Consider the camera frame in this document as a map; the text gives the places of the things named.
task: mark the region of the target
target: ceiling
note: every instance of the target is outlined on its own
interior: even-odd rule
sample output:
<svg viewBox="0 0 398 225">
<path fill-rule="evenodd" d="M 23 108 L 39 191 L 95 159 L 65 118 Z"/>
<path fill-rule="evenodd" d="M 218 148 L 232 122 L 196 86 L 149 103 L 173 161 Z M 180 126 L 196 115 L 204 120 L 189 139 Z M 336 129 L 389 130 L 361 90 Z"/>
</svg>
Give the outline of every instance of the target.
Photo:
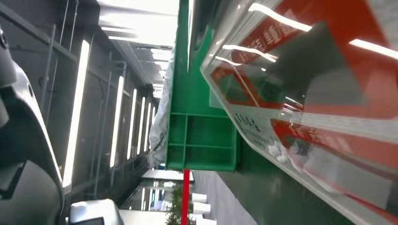
<svg viewBox="0 0 398 225">
<path fill-rule="evenodd" d="M 179 0 L 97 2 L 99 26 L 142 82 L 163 84 L 176 37 Z"/>
</svg>

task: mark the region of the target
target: ceiling light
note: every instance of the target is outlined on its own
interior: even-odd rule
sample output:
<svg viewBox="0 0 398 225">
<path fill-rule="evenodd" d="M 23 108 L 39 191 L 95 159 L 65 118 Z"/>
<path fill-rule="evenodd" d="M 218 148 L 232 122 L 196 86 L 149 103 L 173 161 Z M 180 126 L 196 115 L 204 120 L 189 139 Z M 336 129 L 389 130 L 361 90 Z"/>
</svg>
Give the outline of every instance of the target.
<svg viewBox="0 0 398 225">
<path fill-rule="evenodd" d="M 131 155 L 131 142 L 133 135 L 133 127 L 134 127 L 134 118 L 136 111 L 136 99 L 137 99 L 137 89 L 134 89 L 133 92 L 133 102 L 131 103 L 131 116 L 130 116 L 130 128 L 129 128 L 129 140 L 127 142 L 127 159 L 130 159 Z"/>
<path fill-rule="evenodd" d="M 246 48 L 246 47 L 242 47 L 242 46 L 238 46 L 238 45 L 224 45 L 222 48 L 229 49 L 229 50 L 235 49 L 235 50 L 239 50 L 239 51 L 243 51 L 243 52 L 254 53 L 254 54 L 257 54 L 271 62 L 276 62 L 276 58 L 278 58 L 278 57 L 268 54 L 268 53 L 262 53 L 260 50 L 255 49 L 255 48 Z"/>
<path fill-rule="evenodd" d="M 138 131 L 138 143 L 137 143 L 137 155 L 139 154 L 141 148 L 141 137 L 142 137 L 142 122 L 144 120 L 144 110 L 145 110 L 145 97 L 142 97 L 141 102 L 141 115 L 139 118 L 139 131 Z"/>
<path fill-rule="evenodd" d="M 155 61 L 155 64 L 159 65 L 162 70 L 166 70 L 168 67 L 168 62 Z"/>
<path fill-rule="evenodd" d="M 84 82 L 87 71 L 87 61 L 90 45 L 83 40 L 80 52 L 79 69 L 77 71 L 75 99 L 73 101 L 72 120 L 70 123 L 69 141 L 66 153 L 65 170 L 63 174 L 62 186 L 67 187 L 72 183 L 73 161 L 75 159 L 77 131 L 79 129 L 80 110 L 84 91 Z"/>
<path fill-rule="evenodd" d="M 220 57 L 220 56 L 216 56 L 215 57 L 216 59 L 218 59 L 218 60 L 221 60 L 221 61 L 224 61 L 224 62 L 227 62 L 227 63 L 229 63 L 229 64 L 231 64 L 231 65 L 233 65 L 233 66 L 240 66 L 242 63 L 235 63 L 235 62 L 232 62 L 232 61 L 230 61 L 230 60 L 228 60 L 228 59 L 225 59 L 225 58 L 223 58 L 223 57 Z"/>
<path fill-rule="evenodd" d="M 122 28 L 114 28 L 114 27 L 101 27 L 102 30 L 106 31 L 115 31 L 129 34 L 136 34 L 137 32 L 133 29 L 122 29 Z"/>
<path fill-rule="evenodd" d="M 149 119 L 151 117 L 151 103 L 148 103 L 148 110 L 147 110 L 147 115 L 146 115 L 146 128 L 145 128 L 145 142 L 144 142 L 144 151 L 147 149 L 147 144 L 148 144 L 148 132 L 149 132 Z"/>
<path fill-rule="evenodd" d="M 111 161 L 109 163 L 109 166 L 111 168 L 115 165 L 117 135 L 119 133 L 119 122 L 120 122 L 120 108 L 122 106 L 122 97 L 123 97 L 123 86 L 124 86 L 124 78 L 120 76 L 119 86 L 117 88 L 117 96 L 116 96 L 116 109 L 115 109 L 115 121 L 113 125 L 113 135 L 112 135 Z"/>
<path fill-rule="evenodd" d="M 279 15 L 278 13 L 272 11 L 272 9 L 270 9 L 270 8 L 268 8 L 268 7 L 266 7 L 266 6 L 262 5 L 262 4 L 259 4 L 259 3 L 253 3 L 250 6 L 249 12 L 252 12 L 252 11 L 262 12 L 262 13 L 268 15 L 269 17 L 273 18 L 274 20 L 278 21 L 278 22 L 281 22 L 283 24 L 286 24 L 288 26 L 291 26 L 293 28 L 296 28 L 298 30 L 302 30 L 302 31 L 305 31 L 305 32 L 311 30 L 311 28 L 312 28 L 311 26 L 308 26 L 306 24 L 291 20 L 291 19 L 289 19 L 287 17 L 284 17 L 282 15 Z"/>
</svg>

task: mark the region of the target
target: white stool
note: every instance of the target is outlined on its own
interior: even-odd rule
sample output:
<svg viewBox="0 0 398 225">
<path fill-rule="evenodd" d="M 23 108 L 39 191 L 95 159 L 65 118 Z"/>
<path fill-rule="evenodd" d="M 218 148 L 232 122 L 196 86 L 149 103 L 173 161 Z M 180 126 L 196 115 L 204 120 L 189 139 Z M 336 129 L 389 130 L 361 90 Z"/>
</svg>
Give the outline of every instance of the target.
<svg viewBox="0 0 398 225">
<path fill-rule="evenodd" d="M 192 202 L 206 203 L 207 202 L 207 195 L 192 193 Z"/>
<path fill-rule="evenodd" d="M 193 202 L 193 214 L 210 214 L 210 204 Z"/>
<path fill-rule="evenodd" d="M 211 219 L 197 219 L 196 225 L 217 225 L 217 221 Z"/>
</svg>

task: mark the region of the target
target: fluorescent light strip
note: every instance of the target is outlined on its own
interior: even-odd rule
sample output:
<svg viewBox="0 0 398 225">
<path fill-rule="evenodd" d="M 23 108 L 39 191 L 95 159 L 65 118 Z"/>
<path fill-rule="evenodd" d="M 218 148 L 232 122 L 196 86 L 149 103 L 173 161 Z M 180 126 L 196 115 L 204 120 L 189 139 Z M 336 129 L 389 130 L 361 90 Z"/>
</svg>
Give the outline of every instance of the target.
<svg viewBox="0 0 398 225">
<path fill-rule="evenodd" d="M 243 51 L 243 52 L 248 52 L 248 53 L 254 53 L 257 54 L 271 62 L 276 62 L 275 58 L 277 59 L 276 56 L 268 54 L 268 53 L 262 53 L 260 50 L 255 49 L 255 48 L 246 48 L 246 47 L 242 47 L 242 46 L 238 46 L 238 45 L 224 45 L 222 47 L 223 49 L 228 49 L 228 50 L 239 50 L 239 51 Z"/>
<path fill-rule="evenodd" d="M 131 103 L 129 140 L 127 142 L 127 159 L 130 159 L 130 156 L 131 156 L 131 142 L 133 139 L 134 118 L 135 118 L 135 112 L 136 112 L 136 100 L 137 100 L 137 89 L 134 89 L 133 102 Z"/>
<path fill-rule="evenodd" d="M 137 143 L 137 155 L 139 154 L 141 148 L 141 137 L 142 137 L 142 122 L 144 120 L 144 110 L 145 110 L 145 97 L 142 97 L 141 102 L 141 115 L 139 117 L 139 131 L 138 131 L 138 143 Z"/>
<path fill-rule="evenodd" d="M 109 162 L 109 167 L 111 167 L 111 168 L 115 165 L 117 136 L 119 133 L 119 122 L 120 122 L 120 108 L 122 106 L 122 97 L 123 97 L 123 86 L 124 86 L 124 78 L 122 76 L 120 76 L 119 77 L 119 86 L 117 87 L 115 121 L 113 124 L 111 161 Z"/>
<path fill-rule="evenodd" d="M 221 60 L 221 61 L 224 61 L 224 62 L 227 62 L 227 63 L 229 63 L 229 64 L 231 64 L 231 65 L 233 65 L 233 66 L 240 66 L 242 63 L 235 63 L 235 62 L 232 62 L 232 61 L 230 61 L 230 60 L 228 60 L 228 59 L 225 59 L 225 58 L 223 58 L 223 57 L 220 57 L 220 56 L 216 56 L 215 57 L 216 59 L 218 59 L 218 60 Z"/>
<path fill-rule="evenodd" d="M 144 197 L 145 197 L 145 188 L 142 188 L 141 210 L 144 210 Z"/>
<path fill-rule="evenodd" d="M 102 30 L 106 31 L 115 31 L 129 34 L 136 34 L 137 32 L 133 29 L 122 29 L 122 28 L 114 28 L 114 27 L 101 27 Z"/>
<path fill-rule="evenodd" d="M 398 60 L 398 52 L 391 50 L 389 48 L 380 46 L 380 45 L 376 45 L 367 41 L 363 41 L 363 40 L 359 40 L 359 39 L 354 39 L 352 41 L 350 41 L 351 45 L 363 48 L 363 49 L 367 49 L 376 53 L 380 53 L 382 55 L 386 55 L 389 56 L 391 58 L 394 58 L 396 60 Z"/>
<path fill-rule="evenodd" d="M 147 112 L 147 115 L 146 115 L 144 151 L 146 151 L 146 148 L 147 148 L 148 132 L 149 132 L 149 119 L 150 119 L 150 117 L 151 117 L 151 103 L 148 103 L 148 112 Z"/>
<path fill-rule="evenodd" d="M 293 28 L 296 28 L 298 30 L 302 30 L 302 31 L 305 31 L 305 32 L 308 32 L 312 28 L 311 26 L 308 26 L 306 24 L 299 23 L 297 21 L 291 20 L 291 19 L 289 19 L 287 17 L 284 17 L 282 15 L 279 15 L 278 13 L 272 11 L 272 9 L 270 9 L 270 8 L 268 8 L 268 7 L 266 7 L 266 6 L 262 5 L 262 4 L 259 4 L 259 3 L 253 3 L 250 6 L 249 12 L 252 12 L 252 11 L 262 12 L 262 13 L 268 15 L 269 17 L 273 18 L 274 20 L 278 21 L 278 22 L 284 23 L 284 24 L 286 24 L 288 26 L 291 26 Z"/>
<path fill-rule="evenodd" d="M 151 210 L 151 204 L 152 204 L 152 193 L 153 193 L 153 189 L 151 188 L 151 190 L 149 191 L 149 205 L 148 205 L 148 211 Z"/>
<path fill-rule="evenodd" d="M 159 189 L 155 190 L 155 204 L 159 201 Z"/>
<path fill-rule="evenodd" d="M 156 108 L 154 106 L 152 109 L 152 124 L 153 124 L 153 120 L 155 119 L 155 111 L 156 111 Z"/>
<path fill-rule="evenodd" d="M 75 99 L 73 102 L 72 120 L 70 123 L 69 141 L 66 153 L 65 170 L 63 174 L 62 186 L 67 187 L 72 184 L 73 162 L 75 159 L 77 131 L 79 129 L 80 110 L 82 108 L 82 99 L 84 91 L 84 82 L 87 71 L 87 61 L 90 45 L 83 40 L 80 52 L 79 69 L 77 72 Z"/>
</svg>

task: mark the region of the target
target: floor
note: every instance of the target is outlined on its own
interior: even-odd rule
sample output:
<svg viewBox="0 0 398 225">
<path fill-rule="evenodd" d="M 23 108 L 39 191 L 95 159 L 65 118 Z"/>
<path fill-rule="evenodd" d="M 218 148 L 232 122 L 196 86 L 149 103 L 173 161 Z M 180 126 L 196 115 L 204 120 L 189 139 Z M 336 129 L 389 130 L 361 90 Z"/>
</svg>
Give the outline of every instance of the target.
<svg viewBox="0 0 398 225">
<path fill-rule="evenodd" d="M 238 199 L 213 171 L 194 171 L 194 193 L 206 194 L 211 205 L 206 219 L 216 220 L 218 225 L 256 225 L 252 216 L 242 207 Z"/>
<path fill-rule="evenodd" d="M 245 142 L 237 172 L 218 175 L 259 225 L 352 224 Z"/>
</svg>

